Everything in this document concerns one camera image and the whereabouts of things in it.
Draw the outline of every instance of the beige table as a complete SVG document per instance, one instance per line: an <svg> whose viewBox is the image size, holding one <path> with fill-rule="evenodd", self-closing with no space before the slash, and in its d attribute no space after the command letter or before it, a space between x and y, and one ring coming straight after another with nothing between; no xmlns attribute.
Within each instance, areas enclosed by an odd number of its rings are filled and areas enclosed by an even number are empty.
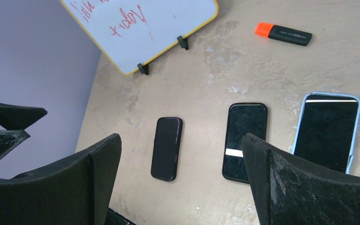
<svg viewBox="0 0 360 225"><path fill-rule="evenodd" d="M138 225L259 224L248 185L221 175L228 107L263 102L267 140L290 151L303 97L360 98L360 1L221 0L216 20L153 61L120 73L102 56L77 150L111 133L122 157L110 207ZM302 47L254 34L259 22L313 33ZM177 179L150 175L159 117L184 120ZM360 176L360 126L351 174Z"/></svg>

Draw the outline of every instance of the whiteboard with yellow frame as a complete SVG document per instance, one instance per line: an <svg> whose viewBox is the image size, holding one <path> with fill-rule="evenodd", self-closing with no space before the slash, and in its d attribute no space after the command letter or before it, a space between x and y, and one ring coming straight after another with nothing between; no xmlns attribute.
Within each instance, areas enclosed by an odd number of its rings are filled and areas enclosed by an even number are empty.
<svg viewBox="0 0 360 225"><path fill-rule="evenodd" d="M60 0L123 75L138 70L218 14L216 0Z"/></svg>

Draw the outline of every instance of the highlighter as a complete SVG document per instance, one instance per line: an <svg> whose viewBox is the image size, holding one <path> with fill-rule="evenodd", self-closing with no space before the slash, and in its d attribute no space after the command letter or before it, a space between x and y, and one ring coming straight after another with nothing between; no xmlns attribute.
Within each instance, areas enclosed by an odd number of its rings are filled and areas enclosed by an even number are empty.
<svg viewBox="0 0 360 225"><path fill-rule="evenodd" d="M307 46L313 36L310 33L282 27L270 23L261 22L257 25L255 34L278 41L284 41L296 45Z"/></svg>

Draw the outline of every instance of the whiteboard clip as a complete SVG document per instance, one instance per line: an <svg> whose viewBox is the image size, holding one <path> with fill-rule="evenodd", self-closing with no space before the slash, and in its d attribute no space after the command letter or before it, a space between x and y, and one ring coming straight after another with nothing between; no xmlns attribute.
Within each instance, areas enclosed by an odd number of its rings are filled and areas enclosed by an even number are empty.
<svg viewBox="0 0 360 225"><path fill-rule="evenodd" d="M137 67L139 68L140 73L145 74L145 75L150 74L148 72L148 68L149 68L148 63L145 64L144 66L141 63L139 63L139 64L137 64Z"/></svg>
<svg viewBox="0 0 360 225"><path fill-rule="evenodd" d="M179 42L181 48L184 48L186 50L189 49L189 47L188 47L188 39L187 38L183 38L182 36L178 36L177 41Z"/></svg>

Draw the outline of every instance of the black phone screen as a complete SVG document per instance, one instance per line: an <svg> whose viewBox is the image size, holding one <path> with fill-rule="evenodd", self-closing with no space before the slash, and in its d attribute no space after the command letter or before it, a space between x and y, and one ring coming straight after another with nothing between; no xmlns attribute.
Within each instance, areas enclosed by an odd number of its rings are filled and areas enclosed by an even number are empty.
<svg viewBox="0 0 360 225"><path fill-rule="evenodd" d="M177 117L158 119L152 153L153 177L166 181L176 178L182 125L183 121Z"/></svg>
<svg viewBox="0 0 360 225"><path fill-rule="evenodd" d="M265 140L268 110L261 103L235 103L227 119L222 174L226 179L249 183L241 150L242 137L252 133Z"/></svg>
<svg viewBox="0 0 360 225"><path fill-rule="evenodd" d="M313 94L306 98L294 155L345 173L359 102L352 97Z"/></svg>

